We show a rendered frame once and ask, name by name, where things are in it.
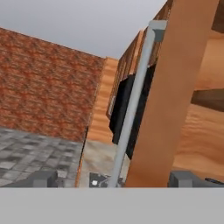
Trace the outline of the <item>black microwave oven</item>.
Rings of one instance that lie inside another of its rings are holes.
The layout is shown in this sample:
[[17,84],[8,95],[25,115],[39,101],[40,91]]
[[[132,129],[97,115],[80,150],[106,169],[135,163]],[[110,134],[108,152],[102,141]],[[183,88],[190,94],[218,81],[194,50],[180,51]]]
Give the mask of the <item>black microwave oven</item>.
[[[132,125],[132,129],[129,135],[129,142],[126,148],[126,155],[129,159],[132,159],[133,151],[137,142],[137,135],[140,129],[141,121],[144,114],[145,105],[151,88],[151,82],[154,76],[156,65],[152,65],[147,68],[144,78],[144,84],[142,92],[139,98],[135,119]],[[115,98],[114,108],[110,117],[109,128],[113,133],[112,143],[118,144],[124,118],[127,112],[131,90],[134,84],[136,75],[131,74],[125,80],[122,80],[119,84],[117,95]]]

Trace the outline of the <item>wooden cabinet door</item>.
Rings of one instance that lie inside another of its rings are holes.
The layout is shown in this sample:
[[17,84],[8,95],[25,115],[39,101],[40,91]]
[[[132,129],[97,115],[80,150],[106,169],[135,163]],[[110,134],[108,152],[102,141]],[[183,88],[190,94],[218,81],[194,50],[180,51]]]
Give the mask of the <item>wooden cabinet door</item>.
[[173,0],[127,187],[165,187],[220,0]]

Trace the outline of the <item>tall wooden cabinet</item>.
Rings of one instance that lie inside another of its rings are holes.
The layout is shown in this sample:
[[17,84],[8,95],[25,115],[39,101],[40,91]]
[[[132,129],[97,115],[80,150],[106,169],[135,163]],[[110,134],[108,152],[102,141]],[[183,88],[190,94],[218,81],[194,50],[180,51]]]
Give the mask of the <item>tall wooden cabinet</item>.
[[89,124],[87,140],[111,144],[112,134],[109,129],[109,119],[106,112],[109,105],[109,97],[116,77],[118,60],[107,57],[101,71],[101,81],[97,89],[94,109]]

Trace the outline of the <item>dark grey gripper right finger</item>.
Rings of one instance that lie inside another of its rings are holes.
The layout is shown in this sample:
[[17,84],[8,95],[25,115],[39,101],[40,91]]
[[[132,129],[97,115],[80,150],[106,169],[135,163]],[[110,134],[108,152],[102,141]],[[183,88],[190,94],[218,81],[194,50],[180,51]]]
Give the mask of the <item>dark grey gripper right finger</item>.
[[212,178],[199,178],[191,171],[172,171],[169,187],[224,187],[224,183]]

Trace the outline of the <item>open wooden cabinet with shelf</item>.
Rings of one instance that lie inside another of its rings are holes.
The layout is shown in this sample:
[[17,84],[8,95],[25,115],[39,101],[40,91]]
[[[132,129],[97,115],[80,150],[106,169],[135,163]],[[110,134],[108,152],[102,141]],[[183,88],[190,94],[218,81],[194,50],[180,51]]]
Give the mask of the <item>open wooden cabinet with shelf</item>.
[[224,0],[219,0],[173,167],[224,182]]

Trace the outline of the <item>black hob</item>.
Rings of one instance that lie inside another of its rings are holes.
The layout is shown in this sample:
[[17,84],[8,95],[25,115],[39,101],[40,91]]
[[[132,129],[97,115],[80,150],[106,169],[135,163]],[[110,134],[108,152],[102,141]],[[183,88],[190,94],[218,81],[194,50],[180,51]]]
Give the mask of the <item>black hob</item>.
[[95,172],[89,173],[89,187],[90,188],[106,188],[108,186],[110,176]]

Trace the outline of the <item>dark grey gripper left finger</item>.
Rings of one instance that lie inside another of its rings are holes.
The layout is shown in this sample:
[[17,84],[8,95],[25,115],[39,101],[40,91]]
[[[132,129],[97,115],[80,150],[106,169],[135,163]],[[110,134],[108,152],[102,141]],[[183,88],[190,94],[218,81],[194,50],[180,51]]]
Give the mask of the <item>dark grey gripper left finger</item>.
[[28,178],[5,185],[5,187],[57,187],[58,173],[56,171],[35,171]]

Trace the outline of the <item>wooden wall cabinets run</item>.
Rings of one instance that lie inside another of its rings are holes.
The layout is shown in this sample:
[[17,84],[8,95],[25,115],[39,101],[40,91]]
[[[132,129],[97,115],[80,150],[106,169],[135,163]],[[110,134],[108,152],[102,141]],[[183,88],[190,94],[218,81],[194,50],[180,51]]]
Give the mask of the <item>wooden wall cabinets run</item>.
[[[173,0],[167,0],[161,10],[153,18],[153,20],[168,20],[171,13],[172,3]],[[140,30],[133,41],[130,43],[126,51],[123,53],[122,57],[119,59],[118,67],[115,73],[115,80],[108,102],[108,109],[106,113],[108,119],[110,119],[112,114],[120,81],[126,79],[129,74],[134,74],[137,71],[137,66],[141,57],[146,32],[147,28],[145,28],[144,30]],[[160,46],[161,44],[158,42],[153,44],[152,53],[148,65],[152,65],[156,61]]]

